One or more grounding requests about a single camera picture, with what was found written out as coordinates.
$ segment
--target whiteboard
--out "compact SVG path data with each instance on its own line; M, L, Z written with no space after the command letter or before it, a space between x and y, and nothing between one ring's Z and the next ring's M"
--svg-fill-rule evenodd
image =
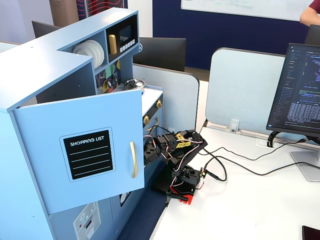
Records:
M181 0L181 9L299 21L313 0Z

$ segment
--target gold handle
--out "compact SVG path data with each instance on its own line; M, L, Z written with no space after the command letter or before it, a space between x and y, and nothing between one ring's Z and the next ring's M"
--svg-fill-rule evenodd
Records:
M117 42L116 42L116 36L113 34L109 35L109 45L110 45L110 53L112 55L117 54Z
M154 129L156 126L159 125L159 118L156 117L155 120L156 120L156 124L155 124L153 127L148 128L148 129L146 130L147 132L151 131L152 129Z
M137 155L136 155L135 143L133 141L130 142L130 148L131 148L132 159L133 159L132 178L134 179L138 174L138 163L137 163Z

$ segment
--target desk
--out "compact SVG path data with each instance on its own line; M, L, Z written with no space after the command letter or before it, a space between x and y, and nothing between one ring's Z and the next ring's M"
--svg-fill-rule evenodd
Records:
M256 145L256 139L204 127L206 149L221 146L249 158L270 150ZM216 155L230 158L258 173L291 164L289 152L303 149L284 146L258 161L249 161L219 150ZM200 169L210 159L197 155L190 165ZM302 225L320 229L320 183L306 181L297 166L256 176L233 163L226 167L227 183L210 176L195 193L191 205L172 199L155 233L154 240L301 240ZM223 178L217 161L208 170Z

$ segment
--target person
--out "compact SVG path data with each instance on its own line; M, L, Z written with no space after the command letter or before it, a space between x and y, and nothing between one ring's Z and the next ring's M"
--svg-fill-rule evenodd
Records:
M320 25L320 0L314 0L300 16L300 23L310 27L311 24Z

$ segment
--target open cabinet door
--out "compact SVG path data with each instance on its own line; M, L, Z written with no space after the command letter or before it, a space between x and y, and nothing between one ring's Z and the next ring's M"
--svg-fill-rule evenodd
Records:
M49 214L143 188L140 90L14 110Z

